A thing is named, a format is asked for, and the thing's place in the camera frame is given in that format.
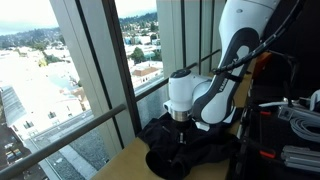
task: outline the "black cloth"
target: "black cloth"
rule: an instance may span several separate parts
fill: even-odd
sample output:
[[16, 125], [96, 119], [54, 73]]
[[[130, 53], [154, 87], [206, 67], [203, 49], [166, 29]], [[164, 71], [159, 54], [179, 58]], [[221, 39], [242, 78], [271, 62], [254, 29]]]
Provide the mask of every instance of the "black cloth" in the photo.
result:
[[149, 145], [146, 163], [155, 174], [164, 179], [183, 179], [193, 166], [220, 162], [238, 151], [237, 138], [225, 129], [218, 124], [203, 131], [192, 121], [186, 130], [186, 144], [180, 144], [172, 119], [152, 119], [138, 137]]

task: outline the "white building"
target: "white building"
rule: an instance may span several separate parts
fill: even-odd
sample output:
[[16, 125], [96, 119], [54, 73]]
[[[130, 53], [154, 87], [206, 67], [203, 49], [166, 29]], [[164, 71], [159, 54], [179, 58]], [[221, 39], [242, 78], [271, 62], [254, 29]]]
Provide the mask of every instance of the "white building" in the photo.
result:
[[19, 53], [15, 51], [0, 51], [0, 59], [19, 58]]
[[155, 46], [159, 46], [161, 44], [160, 39], [152, 39], [151, 44]]
[[135, 36], [131, 38], [131, 44], [150, 44], [151, 43], [151, 38], [150, 36]]
[[27, 53], [27, 57], [28, 58], [32, 58], [32, 59], [34, 59], [35, 61], [39, 61], [40, 59], [43, 59], [44, 58], [44, 55], [43, 55], [43, 53], [41, 52], [41, 51], [38, 51], [38, 50], [36, 50], [36, 51], [28, 51]]
[[32, 49], [30, 47], [26, 47], [26, 46], [19, 47], [18, 49], [19, 49], [20, 53], [25, 53], [25, 54], [32, 51]]
[[136, 66], [131, 75], [133, 87], [136, 88], [163, 73], [162, 68]]
[[139, 64], [136, 64], [136, 67], [154, 67], [157, 69], [163, 69], [163, 63], [161, 61], [146, 61], [146, 62], [141, 62]]
[[53, 55], [53, 56], [60, 58], [60, 59], [70, 57], [70, 52], [67, 49], [63, 49], [63, 50], [47, 49], [47, 50], [44, 50], [44, 52], [47, 55]]
[[131, 58], [128, 59], [128, 66], [129, 66], [129, 70], [135, 66], [134, 60], [132, 60]]
[[70, 93], [78, 98], [78, 100], [80, 101], [80, 104], [82, 106], [83, 111], [91, 109], [88, 98], [87, 98], [86, 94], [84, 93], [84, 90], [82, 87], [79, 87], [78, 89], [75, 89], [75, 90], [71, 91]]
[[2, 100], [7, 126], [23, 141], [80, 114], [82, 108], [75, 96], [63, 96], [52, 106], [28, 111], [11, 86], [2, 87]]

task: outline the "sky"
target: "sky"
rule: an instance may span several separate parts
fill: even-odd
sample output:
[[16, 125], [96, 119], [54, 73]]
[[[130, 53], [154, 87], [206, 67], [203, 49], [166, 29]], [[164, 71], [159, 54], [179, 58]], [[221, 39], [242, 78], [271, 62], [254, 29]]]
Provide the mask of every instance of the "sky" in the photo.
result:
[[[120, 18], [156, 11], [156, 0], [115, 0]], [[0, 35], [58, 27], [49, 0], [0, 0]]]

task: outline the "glass pane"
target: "glass pane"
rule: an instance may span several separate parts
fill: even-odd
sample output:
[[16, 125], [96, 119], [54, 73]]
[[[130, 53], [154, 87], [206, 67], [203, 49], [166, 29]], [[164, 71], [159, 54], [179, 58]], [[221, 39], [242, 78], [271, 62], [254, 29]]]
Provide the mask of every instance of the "glass pane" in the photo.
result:
[[137, 104], [142, 128], [144, 128], [152, 118], [159, 118], [166, 112], [163, 108], [163, 103], [167, 100], [167, 86], [162, 86], [138, 101]]
[[140, 91], [163, 77], [156, 0], [115, 1], [132, 84]]
[[[93, 119], [73, 61], [49, 0], [0, 3], [0, 170]], [[108, 159], [92, 130], [20, 176], [88, 179]]]

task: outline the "tree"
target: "tree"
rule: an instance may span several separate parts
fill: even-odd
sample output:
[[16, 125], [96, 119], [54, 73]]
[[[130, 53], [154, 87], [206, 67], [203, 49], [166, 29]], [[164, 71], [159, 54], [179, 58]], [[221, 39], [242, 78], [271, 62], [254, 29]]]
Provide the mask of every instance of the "tree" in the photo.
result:
[[34, 40], [41, 40], [44, 37], [44, 32], [43, 29], [35, 29], [32, 32], [32, 38], [34, 38]]
[[44, 41], [43, 43], [44, 43], [44, 45], [47, 47], [47, 46], [49, 46], [50, 41], [46, 40], [46, 41]]
[[145, 27], [146, 27], [146, 23], [145, 23], [144, 21], [142, 21], [142, 22], [140, 23], [140, 27], [141, 27], [141, 28], [145, 28]]
[[36, 43], [33, 45], [33, 48], [43, 52], [46, 49], [46, 45], [44, 43]]
[[33, 47], [34, 46], [34, 42], [32, 40], [26, 41], [25, 45], [28, 47]]
[[150, 26], [150, 30], [151, 30], [152, 32], [155, 32], [155, 31], [158, 30], [158, 26], [156, 26], [156, 25], [154, 24], [154, 22], [152, 22], [152, 23], [151, 23], [151, 26]]
[[78, 81], [78, 86], [79, 86], [79, 87], [82, 87], [82, 83], [81, 83], [80, 80]]
[[148, 33], [148, 31], [142, 30], [142, 31], [141, 31], [141, 36], [148, 36], [147, 33]]
[[10, 46], [11, 46], [11, 43], [8, 40], [4, 40], [1, 45], [3, 49], [9, 48]]
[[152, 59], [155, 61], [162, 61], [161, 52], [158, 52], [156, 50], [154, 50], [153, 52], [154, 52], [154, 57]]
[[56, 46], [58, 46], [58, 43], [54, 42], [54, 43], [52, 43], [52, 46], [56, 47]]
[[15, 41], [13, 42], [13, 44], [14, 44], [15, 47], [18, 47], [18, 46], [20, 45], [18, 40], [15, 40]]
[[134, 60], [135, 64], [139, 64], [141, 63], [141, 61], [144, 60], [144, 54], [143, 51], [136, 47], [133, 51], [133, 53], [130, 55], [130, 57]]
[[62, 42], [63, 45], [66, 45], [66, 41], [62, 35], [59, 36], [59, 40]]
[[150, 36], [150, 38], [151, 38], [151, 41], [152, 41], [153, 39], [158, 39], [158, 37], [157, 37], [156, 34], [152, 34], [152, 35]]
[[59, 58], [55, 57], [54, 55], [47, 55], [45, 57], [47, 60], [47, 64], [61, 62], [61, 60]]
[[26, 46], [26, 40], [24, 40], [24, 39], [20, 39], [20, 41], [19, 41], [19, 46]]

